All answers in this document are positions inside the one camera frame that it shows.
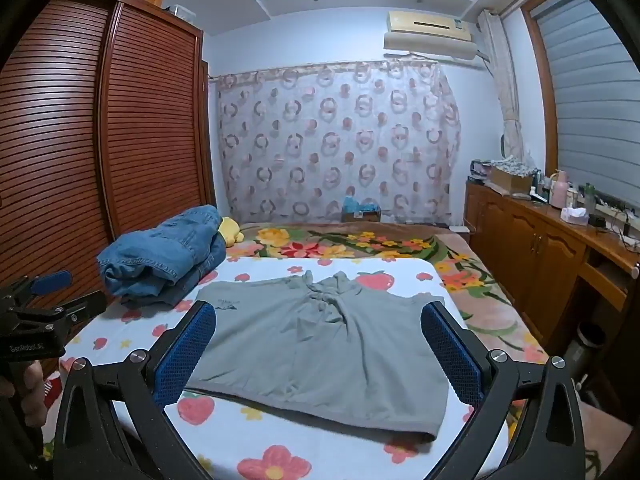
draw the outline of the wooden wardrobe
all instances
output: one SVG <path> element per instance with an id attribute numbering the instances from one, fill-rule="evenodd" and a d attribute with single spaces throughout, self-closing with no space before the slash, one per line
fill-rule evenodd
<path id="1" fill-rule="evenodd" d="M 52 0 L 0 72 L 0 283 L 101 288 L 120 234 L 213 202 L 202 32 L 143 0 Z"/>

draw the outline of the window blind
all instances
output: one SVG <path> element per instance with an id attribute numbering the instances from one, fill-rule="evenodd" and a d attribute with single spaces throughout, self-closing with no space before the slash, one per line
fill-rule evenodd
<path id="1" fill-rule="evenodd" d="M 547 0 L 531 15 L 551 68 L 559 169 L 640 205 L 638 69 L 589 0 Z"/>

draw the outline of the gray t-shirt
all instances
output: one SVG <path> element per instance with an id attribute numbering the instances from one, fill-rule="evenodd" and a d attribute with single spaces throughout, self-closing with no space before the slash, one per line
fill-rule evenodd
<path id="1" fill-rule="evenodd" d="M 400 298 L 343 272 L 215 282 L 198 300 L 216 331 L 187 389 L 227 394 L 350 426 L 436 437 L 449 384 L 422 336 L 430 294 Z"/>

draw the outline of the louvered wardrobe door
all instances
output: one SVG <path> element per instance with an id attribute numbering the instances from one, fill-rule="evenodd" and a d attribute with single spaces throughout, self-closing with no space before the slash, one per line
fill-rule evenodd
<path id="1" fill-rule="evenodd" d="M 200 40 L 122 6 L 111 54 L 107 152 L 119 233 L 206 203 L 198 136 Z"/>
<path id="2" fill-rule="evenodd" d="M 53 0 L 0 73 L 0 283 L 69 270 L 55 304 L 100 288 L 107 246 L 94 167 L 103 0 Z"/>

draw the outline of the metal screw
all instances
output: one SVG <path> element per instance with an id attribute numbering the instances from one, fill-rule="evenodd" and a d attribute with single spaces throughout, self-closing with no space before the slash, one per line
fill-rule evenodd
<path id="1" fill-rule="evenodd" d="M 71 366 L 74 370 L 82 370 L 86 366 L 86 359 L 84 357 L 76 359 Z"/>
<path id="2" fill-rule="evenodd" d="M 503 363 L 507 360 L 507 353 L 504 350 L 491 350 L 491 359 Z"/>
<path id="3" fill-rule="evenodd" d="M 129 354 L 129 360 L 132 363 L 141 363 L 146 359 L 146 352 L 144 350 L 134 350 Z"/>
<path id="4" fill-rule="evenodd" d="M 557 356 L 557 355 L 554 355 L 551 358 L 551 364 L 556 368 L 564 368 L 566 366 L 564 359 L 562 359 L 560 356 Z"/>

